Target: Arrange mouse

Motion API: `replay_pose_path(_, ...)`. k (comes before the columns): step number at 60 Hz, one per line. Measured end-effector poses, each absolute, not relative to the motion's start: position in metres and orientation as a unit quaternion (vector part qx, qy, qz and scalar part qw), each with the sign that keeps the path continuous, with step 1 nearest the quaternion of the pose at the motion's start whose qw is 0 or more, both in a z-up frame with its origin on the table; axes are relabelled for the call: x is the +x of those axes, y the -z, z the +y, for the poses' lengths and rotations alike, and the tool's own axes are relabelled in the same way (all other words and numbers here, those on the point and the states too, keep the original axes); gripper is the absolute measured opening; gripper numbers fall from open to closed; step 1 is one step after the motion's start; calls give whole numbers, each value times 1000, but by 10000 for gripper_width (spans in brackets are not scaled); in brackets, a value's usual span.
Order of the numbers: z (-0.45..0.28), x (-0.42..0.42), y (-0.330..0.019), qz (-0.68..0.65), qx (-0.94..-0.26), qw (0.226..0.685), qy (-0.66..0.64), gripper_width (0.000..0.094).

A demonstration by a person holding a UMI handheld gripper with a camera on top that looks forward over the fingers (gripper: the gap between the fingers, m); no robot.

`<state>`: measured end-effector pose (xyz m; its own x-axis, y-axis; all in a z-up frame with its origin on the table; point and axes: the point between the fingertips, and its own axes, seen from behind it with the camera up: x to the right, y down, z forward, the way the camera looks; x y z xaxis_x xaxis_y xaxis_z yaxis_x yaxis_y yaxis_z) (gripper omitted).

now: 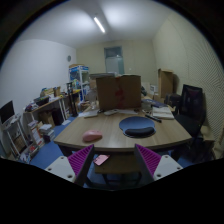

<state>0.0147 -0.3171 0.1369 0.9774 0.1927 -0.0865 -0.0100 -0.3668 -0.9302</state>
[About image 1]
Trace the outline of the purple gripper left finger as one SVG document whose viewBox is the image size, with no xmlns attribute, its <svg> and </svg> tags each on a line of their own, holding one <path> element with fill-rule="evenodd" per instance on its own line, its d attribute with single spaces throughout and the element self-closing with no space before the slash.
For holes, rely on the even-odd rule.
<svg viewBox="0 0 224 224">
<path fill-rule="evenodd" d="M 67 181 L 83 186 L 94 156 L 94 145 L 87 146 L 69 157 L 60 156 L 46 171 Z"/>
</svg>

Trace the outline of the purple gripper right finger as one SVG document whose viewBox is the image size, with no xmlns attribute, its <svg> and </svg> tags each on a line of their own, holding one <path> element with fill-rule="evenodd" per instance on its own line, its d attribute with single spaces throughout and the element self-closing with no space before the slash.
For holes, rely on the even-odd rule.
<svg viewBox="0 0 224 224">
<path fill-rule="evenodd" d="M 139 164 L 144 184 L 160 180 L 182 169 L 182 166 L 169 155 L 161 156 L 138 144 L 135 145 L 134 155 Z"/>
</svg>

